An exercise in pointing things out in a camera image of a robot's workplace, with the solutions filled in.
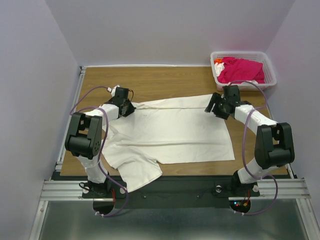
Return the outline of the orange garment in basket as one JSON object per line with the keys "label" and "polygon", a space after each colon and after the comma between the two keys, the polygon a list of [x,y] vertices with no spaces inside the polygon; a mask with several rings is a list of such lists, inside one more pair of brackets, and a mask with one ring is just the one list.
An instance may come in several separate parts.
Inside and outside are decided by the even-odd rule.
{"label": "orange garment in basket", "polygon": [[214,64],[216,64],[216,63],[220,64],[220,63],[222,63],[222,59],[216,58],[213,62],[214,62]]}

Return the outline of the aluminium right table rail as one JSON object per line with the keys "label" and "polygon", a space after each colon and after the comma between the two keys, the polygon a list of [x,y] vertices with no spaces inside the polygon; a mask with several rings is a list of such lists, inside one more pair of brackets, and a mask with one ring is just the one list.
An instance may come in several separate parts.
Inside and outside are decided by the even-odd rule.
{"label": "aluminium right table rail", "polygon": [[294,172],[298,172],[301,160],[299,144],[300,125],[297,122],[298,92],[292,89],[268,88],[264,93],[267,97],[272,118],[280,123],[289,123],[292,128],[295,160],[291,164],[291,167]]}

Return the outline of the aluminium left table rail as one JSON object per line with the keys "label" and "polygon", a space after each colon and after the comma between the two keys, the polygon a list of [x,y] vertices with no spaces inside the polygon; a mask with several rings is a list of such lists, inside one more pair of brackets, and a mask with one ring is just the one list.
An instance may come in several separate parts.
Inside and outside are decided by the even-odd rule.
{"label": "aluminium left table rail", "polygon": [[78,179],[85,175],[85,170],[81,165],[81,163],[74,156],[72,156],[71,153],[67,153],[67,150],[65,148],[65,141],[66,141],[66,137],[67,137],[70,121],[71,121],[70,112],[73,109],[74,105],[80,99],[80,94],[81,94],[82,85],[85,79],[86,71],[87,71],[87,66],[79,67],[79,76],[78,76],[78,80],[76,81],[75,92],[71,95],[72,96],[71,109],[67,111],[68,115],[67,115],[66,127],[64,128],[62,142],[58,150],[58,156],[53,168],[53,173],[49,178],[50,180],[56,180],[56,179],[59,180],[60,178]]}

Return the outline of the magenta t shirt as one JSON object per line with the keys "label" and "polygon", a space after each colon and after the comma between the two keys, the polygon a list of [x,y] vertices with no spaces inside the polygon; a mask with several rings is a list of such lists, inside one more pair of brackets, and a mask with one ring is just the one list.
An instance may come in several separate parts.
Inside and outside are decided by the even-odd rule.
{"label": "magenta t shirt", "polygon": [[219,83],[228,84],[236,80],[265,83],[265,73],[261,62],[227,56],[222,58],[222,63],[225,69],[217,77]]}

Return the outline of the aluminium table rail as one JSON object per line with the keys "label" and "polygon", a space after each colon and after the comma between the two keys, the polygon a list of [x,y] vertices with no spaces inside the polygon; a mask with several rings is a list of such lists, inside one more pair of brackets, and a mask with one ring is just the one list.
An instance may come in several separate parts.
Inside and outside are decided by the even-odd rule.
{"label": "aluminium table rail", "polygon": [[64,128],[62,142],[58,150],[58,156],[53,168],[53,173],[49,178],[50,180],[56,180],[56,179],[59,180],[60,178],[78,179],[85,175],[85,170],[81,165],[81,163],[74,156],[72,156],[71,153],[67,153],[67,150],[65,148],[65,141],[66,141],[66,137],[67,137],[70,121],[71,121],[70,112],[73,109],[74,105],[80,99],[80,94],[81,94],[82,85],[85,79],[86,71],[87,71],[87,66],[79,67],[79,76],[78,76],[78,80],[76,81],[75,92],[71,95],[72,96],[71,109],[67,111],[68,115],[67,115],[66,127]]}
{"label": "aluminium table rail", "polygon": [[291,167],[294,172],[298,172],[301,160],[299,144],[300,125],[297,122],[298,92],[292,89],[268,88],[264,93],[267,97],[272,118],[280,123],[289,123],[292,128],[295,160],[291,164]]}

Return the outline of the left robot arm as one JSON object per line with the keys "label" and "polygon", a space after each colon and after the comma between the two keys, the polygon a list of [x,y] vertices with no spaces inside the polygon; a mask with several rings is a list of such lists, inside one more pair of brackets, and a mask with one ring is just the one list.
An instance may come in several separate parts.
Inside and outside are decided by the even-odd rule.
{"label": "left robot arm", "polygon": [[108,136],[110,121],[127,117],[135,111],[129,98],[134,91],[119,85],[104,89],[111,98],[100,106],[71,109],[70,122],[64,147],[84,167],[87,182],[80,183],[85,194],[94,193],[106,197],[111,193],[112,183],[108,171],[101,163],[102,150]]}

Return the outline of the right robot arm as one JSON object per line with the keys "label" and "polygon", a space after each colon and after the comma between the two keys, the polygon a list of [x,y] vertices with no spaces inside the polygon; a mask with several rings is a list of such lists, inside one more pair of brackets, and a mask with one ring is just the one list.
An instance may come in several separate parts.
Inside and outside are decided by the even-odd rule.
{"label": "right robot arm", "polygon": [[[228,117],[244,124],[242,140],[243,168],[234,172],[230,189],[235,195],[242,195],[248,185],[265,177],[269,172],[290,164],[295,159],[294,141],[291,125],[276,122],[259,112],[248,101],[242,101],[237,85],[227,85],[223,94],[214,92],[204,110],[216,117],[227,120]],[[247,130],[255,134],[254,158],[246,163],[245,145]]]}

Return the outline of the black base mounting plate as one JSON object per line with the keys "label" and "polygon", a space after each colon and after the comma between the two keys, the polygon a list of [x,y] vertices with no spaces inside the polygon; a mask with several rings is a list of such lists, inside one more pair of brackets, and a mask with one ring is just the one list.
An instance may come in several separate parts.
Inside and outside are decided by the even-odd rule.
{"label": "black base mounting plate", "polygon": [[258,197],[256,183],[232,185],[232,176],[162,176],[147,185],[125,193],[121,177],[114,182],[80,182],[84,199],[93,206],[115,209],[229,208],[230,199]]}

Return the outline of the white garment in basket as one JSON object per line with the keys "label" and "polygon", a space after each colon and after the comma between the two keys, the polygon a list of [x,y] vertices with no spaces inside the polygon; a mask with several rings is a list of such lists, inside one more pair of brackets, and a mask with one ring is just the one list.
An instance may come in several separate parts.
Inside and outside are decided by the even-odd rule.
{"label": "white garment in basket", "polygon": [[217,78],[220,76],[220,74],[224,69],[225,69],[224,62],[220,62],[220,63],[216,62],[214,64],[214,71]]}

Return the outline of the white plastic laundry basket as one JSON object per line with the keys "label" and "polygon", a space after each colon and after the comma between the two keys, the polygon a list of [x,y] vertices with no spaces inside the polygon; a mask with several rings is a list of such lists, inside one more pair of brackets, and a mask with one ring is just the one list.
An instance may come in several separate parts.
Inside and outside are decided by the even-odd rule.
{"label": "white plastic laundry basket", "polygon": [[219,91],[230,83],[241,91],[257,91],[277,84],[271,61],[261,51],[214,51],[210,62],[216,88]]}

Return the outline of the white t shirt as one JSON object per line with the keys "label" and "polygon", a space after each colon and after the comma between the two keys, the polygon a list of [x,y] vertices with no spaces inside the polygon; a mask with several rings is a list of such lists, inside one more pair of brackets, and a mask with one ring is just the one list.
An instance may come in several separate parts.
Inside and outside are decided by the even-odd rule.
{"label": "white t shirt", "polygon": [[162,175],[162,164],[233,161],[223,119],[205,112],[210,95],[135,104],[134,113],[109,122],[102,154],[128,192]]}

